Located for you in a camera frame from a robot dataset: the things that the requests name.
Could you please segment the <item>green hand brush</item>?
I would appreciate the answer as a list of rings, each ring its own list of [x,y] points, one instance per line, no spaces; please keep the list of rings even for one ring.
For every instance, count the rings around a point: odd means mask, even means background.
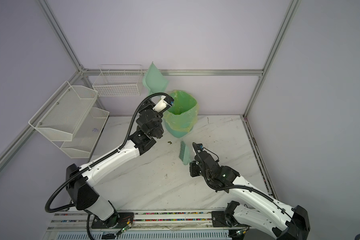
[[[179,158],[184,165],[188,165],[192,161],[190,149],[184,141],[181,141]]]

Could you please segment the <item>green plastic dustpan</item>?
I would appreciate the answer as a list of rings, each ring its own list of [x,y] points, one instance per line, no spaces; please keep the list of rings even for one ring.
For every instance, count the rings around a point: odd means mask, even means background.
[[[148,90],[149,95],[164,93],[168,84],[169,81],[162,75],[154,62],[152,62],[143,77],[143,85]]]

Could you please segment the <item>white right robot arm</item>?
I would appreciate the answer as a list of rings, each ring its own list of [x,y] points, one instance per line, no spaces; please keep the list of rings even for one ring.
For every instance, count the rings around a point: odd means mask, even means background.
[[[194,146],[195,159],[190,164],[192,177],[202,176],[215,192],[237,198],[230,201],[215,219],[228,228],[255,228],[275,240],[306,240],[311,230],[308,212],[292,207],[256,188],[231,167],[219,165],[214,154],[201,145]]]

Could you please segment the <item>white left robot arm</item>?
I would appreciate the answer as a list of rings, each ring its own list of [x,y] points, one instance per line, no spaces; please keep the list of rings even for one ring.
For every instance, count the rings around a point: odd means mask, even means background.
[[[137,130],[133,134],[128,134],[127,142],[122,148],[116,148],[115,153],[105,154],[105,159],[95,166],[87,163],[80,167],[75,164],[67,167],[67,179],[80,170],[88,168],[86,172],[77,176],[66,186],[77,210],[95,215],[97,220],[103,223],[106,228],[119,227],[124,219],[109,200],[96,192],[95,186],[109,177],[118,167],[141,156],[154,146],[156,140],[160,139],[164,133],[163,112],[168,110],[173,103],[174,100],[166,96],[162,96],[157,104],[151,100],[146,100],[138,109]]]

